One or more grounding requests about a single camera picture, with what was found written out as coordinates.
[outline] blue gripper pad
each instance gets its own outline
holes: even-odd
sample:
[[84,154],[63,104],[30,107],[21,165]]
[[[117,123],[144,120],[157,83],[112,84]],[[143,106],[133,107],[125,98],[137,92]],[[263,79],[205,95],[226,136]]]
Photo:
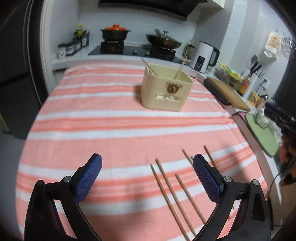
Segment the blue gripper pad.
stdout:
[[96,177],[102,169],[102,157],[99,154],[94,154],[89,161],[91,163],[87,163],[84,166],[87,169],[75,186],[74,200],[77,205],[86,199]]
[[221,200],[220,187],[214,177],[209,172],[211,167],[201,154],[197,154],[193,158],[193,168],[197,174],[201,184],[203,185],[209,199],[218,204]]

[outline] metal screw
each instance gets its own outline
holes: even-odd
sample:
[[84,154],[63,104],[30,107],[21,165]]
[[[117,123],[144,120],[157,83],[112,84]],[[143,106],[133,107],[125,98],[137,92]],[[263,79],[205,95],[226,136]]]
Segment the metal screw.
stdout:
[[36,185],[37,185],[37,186],[40,186],[42,183],[43,183],[42,180],[38,180],[38,181],[36,182]]
[[253,180],[253,184],[258,186],[260,183],[257,180]]
[[71,176],[64,177],[63,181],[68,183],[69,181],[71,181]]
[[232,181],[231,177],[229,176],[224,177],[224,180],[228,183]]

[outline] kettle handle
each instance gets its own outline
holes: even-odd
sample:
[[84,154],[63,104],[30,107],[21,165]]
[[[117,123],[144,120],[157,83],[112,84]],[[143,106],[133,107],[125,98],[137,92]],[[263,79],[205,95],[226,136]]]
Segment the kettle handle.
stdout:
[[213,53],[216,52],[216,57],[215,57],[215,60],[214,60],[214,62],[212,64],[209,63],[209,66],[215,66],[217,64],[217,61],[218,61],[218,58],[219,58],[219,55],[220,55],[219,49],[217,49],[215,47],[213,47],[213,48],[214,48]]

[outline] black stove top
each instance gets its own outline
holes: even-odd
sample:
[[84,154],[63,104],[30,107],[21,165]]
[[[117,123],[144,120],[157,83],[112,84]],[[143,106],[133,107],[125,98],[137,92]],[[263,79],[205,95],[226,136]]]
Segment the black stove top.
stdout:
[[104,42],[102,42],[103,47],[101,45],[97,46],[93,51],[89,53],[89,55],[99,55],[99,54],[117,54],[117,55],[130,55],[130,56],[138,56],[138,57],[149,57],[149,58],[157,58],[162,60],[167,60],[170,62],[181,64],[182,60],[175,56],[174,50],[161,49],[151,46],[151,48],[143,48],[143,47],[133,47],[133,46],[122,46],[118,47],[110,47],[104,46]]

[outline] striped tablecloth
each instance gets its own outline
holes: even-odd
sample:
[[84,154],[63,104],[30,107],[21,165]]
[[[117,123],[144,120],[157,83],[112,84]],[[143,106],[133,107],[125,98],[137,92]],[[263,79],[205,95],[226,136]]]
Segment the striped tablecloth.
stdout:
[[[235,122],[207,89],[194,80],[182,112],[148,110],[141,105],[144,66],[98,63],[73,67],[38,114],[21,156],[16,191],[17,220],[24,233],[25,216],[35,182],[60,181],[83,166],[93,153],[103,168],[81,209],[104,240],[184,240],[150,164],[159,174],[175,211],[193,234],[155,164],[158,158],[198,232],[202,221],[175,178],[178,173],[207,219],[215,207],[182,153],[201,153],[206,145],[222,175],[235,181],[266,183],[255,155]],[[61,203],[56,201],[69,235]],[[230,230],[238,203],[221,236]]]

